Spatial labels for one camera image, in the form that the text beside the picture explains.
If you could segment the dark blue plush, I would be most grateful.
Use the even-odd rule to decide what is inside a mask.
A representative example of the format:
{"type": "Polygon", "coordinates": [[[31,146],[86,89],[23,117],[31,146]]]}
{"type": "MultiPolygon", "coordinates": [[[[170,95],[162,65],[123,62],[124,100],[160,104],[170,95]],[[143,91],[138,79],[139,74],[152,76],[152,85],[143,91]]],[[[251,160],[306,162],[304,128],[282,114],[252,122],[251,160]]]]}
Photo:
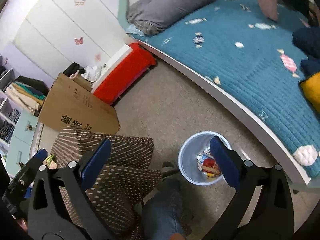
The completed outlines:
{"type": "Polygon", "coordinates": [[[298,29],[292,34],[292,43],[307,56],[300,63],[305,77],[319,72],[319,27],[298,29]]]}

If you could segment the hanging clothes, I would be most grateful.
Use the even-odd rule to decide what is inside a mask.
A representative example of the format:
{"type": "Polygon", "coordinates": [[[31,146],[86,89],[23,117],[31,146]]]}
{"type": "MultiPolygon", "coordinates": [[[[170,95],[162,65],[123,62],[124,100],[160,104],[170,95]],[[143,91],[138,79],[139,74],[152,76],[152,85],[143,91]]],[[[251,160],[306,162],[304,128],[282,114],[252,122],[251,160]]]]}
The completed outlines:
{"type": "Polygon", "coordinates": [[[42,88],[44,92],[16,79],[7,85],[4,93],[9,99],[11,99],[25,111],[28,111],[34,116],[39,116],[42,106],[46,100],[46,96],[49,92],[45,84],[40,85],[40,88],[42,88]]]}

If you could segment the white cabinet with drawers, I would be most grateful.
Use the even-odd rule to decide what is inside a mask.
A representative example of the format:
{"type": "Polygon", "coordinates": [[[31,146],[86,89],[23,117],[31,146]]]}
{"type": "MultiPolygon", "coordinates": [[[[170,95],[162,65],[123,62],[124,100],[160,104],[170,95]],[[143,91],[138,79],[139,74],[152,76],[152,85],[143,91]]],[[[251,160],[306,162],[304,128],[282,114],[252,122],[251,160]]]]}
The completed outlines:
{"type": "Polygon", "coordinates": [[[29,112],[22,111],[15,125],[9,143],[9,150],[5,161],[5,169],[9,176],[14,177],[29,161],[30,149],[38,118],[29,112]]]}

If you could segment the grey folded blanket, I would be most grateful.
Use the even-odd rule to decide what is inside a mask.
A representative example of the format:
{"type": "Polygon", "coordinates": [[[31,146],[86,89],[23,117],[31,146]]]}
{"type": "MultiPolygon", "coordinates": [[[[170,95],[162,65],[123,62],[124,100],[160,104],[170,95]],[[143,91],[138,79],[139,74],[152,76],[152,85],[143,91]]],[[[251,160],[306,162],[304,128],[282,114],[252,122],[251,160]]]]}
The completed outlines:
{"type": "Polygon", "coordinates": [[[129,8],[129,24],[147,36],[157,35],[190,13],[217,0],[139,0],[129,8]]]}

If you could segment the green snack pieces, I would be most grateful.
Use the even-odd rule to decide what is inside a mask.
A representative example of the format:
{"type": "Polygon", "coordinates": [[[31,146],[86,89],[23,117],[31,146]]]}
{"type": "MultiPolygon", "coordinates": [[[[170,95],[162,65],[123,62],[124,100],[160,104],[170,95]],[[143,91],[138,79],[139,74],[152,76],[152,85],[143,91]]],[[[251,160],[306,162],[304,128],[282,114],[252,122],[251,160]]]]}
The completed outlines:
{"type": "Polygon", "coordinates": [[[58,164],[55,154],[50,154],[44,161],[43,164],[46,165],[49,169],[56,169],[58,164]]]}

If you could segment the red snack bag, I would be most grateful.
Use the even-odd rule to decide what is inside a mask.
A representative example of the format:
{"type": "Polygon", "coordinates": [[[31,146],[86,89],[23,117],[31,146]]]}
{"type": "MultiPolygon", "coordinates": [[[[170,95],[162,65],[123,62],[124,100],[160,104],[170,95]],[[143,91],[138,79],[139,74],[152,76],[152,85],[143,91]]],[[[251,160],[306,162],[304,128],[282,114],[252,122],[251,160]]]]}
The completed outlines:
{"type": "Polygon", "coordinates": [[[208,147],[200,152],[196,159],[199,171],[202,172],[208,179],[216,179],[222,174],[208,147]]]}

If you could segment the yellow pillow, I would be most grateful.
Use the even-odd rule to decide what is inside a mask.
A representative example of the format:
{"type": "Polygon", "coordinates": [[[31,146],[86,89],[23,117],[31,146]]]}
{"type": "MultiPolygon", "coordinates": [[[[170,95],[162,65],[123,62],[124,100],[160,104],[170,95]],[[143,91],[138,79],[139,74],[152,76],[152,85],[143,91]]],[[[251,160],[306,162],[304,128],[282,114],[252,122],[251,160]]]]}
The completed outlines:
{"type": "Polygon", "coordinates": [[[305,98],[310,102],[313,108],[320,112],[320,72],[313,74],[306,80],[299,83],[305,98]]]}

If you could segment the brown cardboard box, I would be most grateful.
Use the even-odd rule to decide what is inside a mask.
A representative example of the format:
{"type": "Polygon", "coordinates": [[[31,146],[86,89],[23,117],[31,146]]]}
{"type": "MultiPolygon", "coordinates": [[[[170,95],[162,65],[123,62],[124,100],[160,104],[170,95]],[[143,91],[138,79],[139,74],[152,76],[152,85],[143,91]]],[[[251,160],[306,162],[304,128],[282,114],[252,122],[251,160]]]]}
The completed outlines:
{"type": "Polygon", "coordinates": [[[39,121],[56,131],[72,126],[115,134],[120,128],[113,107],[63,73],[54,81],[41,108],[39,121]]]}

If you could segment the red storage bench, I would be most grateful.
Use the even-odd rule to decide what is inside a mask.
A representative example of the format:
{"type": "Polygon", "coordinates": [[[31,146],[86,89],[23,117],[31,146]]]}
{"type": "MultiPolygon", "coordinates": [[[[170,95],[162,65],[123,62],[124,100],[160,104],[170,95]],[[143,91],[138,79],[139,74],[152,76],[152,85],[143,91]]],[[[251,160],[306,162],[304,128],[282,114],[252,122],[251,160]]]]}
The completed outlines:
{"type": "Polygon", "coordinates": [[[92,93],[112,105],[144,72],[156,65],[156,60],[138,43],[131,43],[124,45],[106,65],[92,93]]]}

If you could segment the light blue trash bin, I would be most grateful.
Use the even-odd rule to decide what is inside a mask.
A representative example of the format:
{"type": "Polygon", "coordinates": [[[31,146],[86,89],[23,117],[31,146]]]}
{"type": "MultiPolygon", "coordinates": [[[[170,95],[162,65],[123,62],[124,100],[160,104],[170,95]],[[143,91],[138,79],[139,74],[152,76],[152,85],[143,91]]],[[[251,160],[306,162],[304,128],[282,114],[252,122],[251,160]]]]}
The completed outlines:
{"type": "Polygon", "coordinates": [[[199,170],[197,164],[197,157],[204,150],[209,149],[210,141],[214,136],[219,137],[229,150],[232,149],[230,143],[224,136],[212,131],[204,131],[192,135],[180,148],[178,167],[182,176],[194,185],[209,186],[224,178],[222,174],[213,179],[207,178],[207,175],[199,170]]]}

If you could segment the white cube shelf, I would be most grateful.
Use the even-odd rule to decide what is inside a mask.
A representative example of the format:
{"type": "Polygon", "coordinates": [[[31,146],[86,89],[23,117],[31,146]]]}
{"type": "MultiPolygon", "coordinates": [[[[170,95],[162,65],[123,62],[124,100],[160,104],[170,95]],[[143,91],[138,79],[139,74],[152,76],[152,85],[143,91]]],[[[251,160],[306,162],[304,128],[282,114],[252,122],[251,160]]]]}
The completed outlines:
{"type": "Polygon", "coordinates": [[[22,112],[5,91],[16,79],[14,69],[7,63],[8,59],[1,55],[1,151],[7,153],[9,144],[22,112]]]}

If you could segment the teal quilted bed cover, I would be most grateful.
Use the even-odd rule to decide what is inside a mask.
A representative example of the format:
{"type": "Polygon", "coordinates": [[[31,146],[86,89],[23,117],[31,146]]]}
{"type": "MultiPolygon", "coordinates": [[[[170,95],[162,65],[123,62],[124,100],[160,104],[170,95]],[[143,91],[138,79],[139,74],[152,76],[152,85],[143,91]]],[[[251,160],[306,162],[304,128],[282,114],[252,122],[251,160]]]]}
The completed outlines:
{"type": "Polygon", "coordinates": [[[221,87],[255,114],[288,152],[310,146],[319,155],[319,114],[299,87],[304,53],[292,44],[301,13],[278,6],[279,20],[257,0],[217,0],[149,36],[134,25],[127,33],[169,55],[221,87]]]}

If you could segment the white plastic bag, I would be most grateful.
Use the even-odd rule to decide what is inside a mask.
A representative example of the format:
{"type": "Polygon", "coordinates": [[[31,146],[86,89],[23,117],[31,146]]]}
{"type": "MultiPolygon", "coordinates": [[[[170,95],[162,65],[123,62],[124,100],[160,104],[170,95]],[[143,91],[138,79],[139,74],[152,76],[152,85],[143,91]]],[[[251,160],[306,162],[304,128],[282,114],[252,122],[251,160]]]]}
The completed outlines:
{"type": "Polygon", "coordinates": [[[96,65],[96,66],[86,66],[83,69],[83,73],[81,76],[86,79],[87,81],[93,83],[99,79],[101,76],[102,66],[96,65]]]}

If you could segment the brown polka dot tablecloth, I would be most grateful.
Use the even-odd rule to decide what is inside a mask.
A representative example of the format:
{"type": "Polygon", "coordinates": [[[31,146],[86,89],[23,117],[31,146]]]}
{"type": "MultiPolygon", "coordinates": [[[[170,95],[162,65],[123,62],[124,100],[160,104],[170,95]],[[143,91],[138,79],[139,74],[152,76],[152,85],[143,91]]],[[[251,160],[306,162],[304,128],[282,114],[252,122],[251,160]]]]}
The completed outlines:
{"type": "Polygon", "coordinates": [[[58,167],[79,161],[108,139],[111,155],[86,194],[98,215],[120,239],[145,239],[135,206],[158,185],[162,173],[149,168],[154,143],[149,137],[129,137],[65,127],[57,135],[51,154],[58,167]]]}

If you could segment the person's jeans leg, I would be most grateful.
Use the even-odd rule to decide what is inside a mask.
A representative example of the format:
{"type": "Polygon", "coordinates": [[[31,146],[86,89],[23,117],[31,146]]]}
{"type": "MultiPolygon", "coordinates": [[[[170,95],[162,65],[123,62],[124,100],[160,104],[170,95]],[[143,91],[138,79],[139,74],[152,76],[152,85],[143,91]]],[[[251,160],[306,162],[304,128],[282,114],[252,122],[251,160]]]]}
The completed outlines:
{"type": "Polygon", "coordinates": [[[142,224],[146,239],[185,239],[181,225],[183,211],[181,182],[163,181],[157,192],[143,208],[142,224]]]}

